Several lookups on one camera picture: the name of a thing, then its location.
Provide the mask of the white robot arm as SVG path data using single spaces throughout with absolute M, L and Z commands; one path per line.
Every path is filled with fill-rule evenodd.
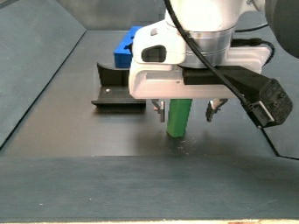
M 138 30 L 128 89 L 136 99 L 211 98 L 207 113 L 238 97 L 258 126 L 286 121 L 292 102 L 260 74 L 270 51 L 234 39 L 240 15 L 263 11 L 279 45 L 299 59 L 299 0 L 164 0 L 163 21 Z

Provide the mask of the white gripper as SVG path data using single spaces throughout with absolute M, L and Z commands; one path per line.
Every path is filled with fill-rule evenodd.
M 222 31 L 191 31 L 200 52 L 214 66 L 240 66 L 262 72 L 270 50 L 263 46 L 230 45 L 234 29 Z M 206 66 L 187 46 L 174 24 L 163 20 L 140 28 L 132 45 L 132 62 L 128 76 L 130 94 L 136 99 L 152 99 L 154 111 L 164 122 L 164 101 L 159 99 L 231 98 L 234 94 L 222 84 L 199 83 L 190 85 L 183 81 L 183 70 L 198 72 Z M 206 110 L 207 122 L 227 103 L 227 99 L 214 99 Z

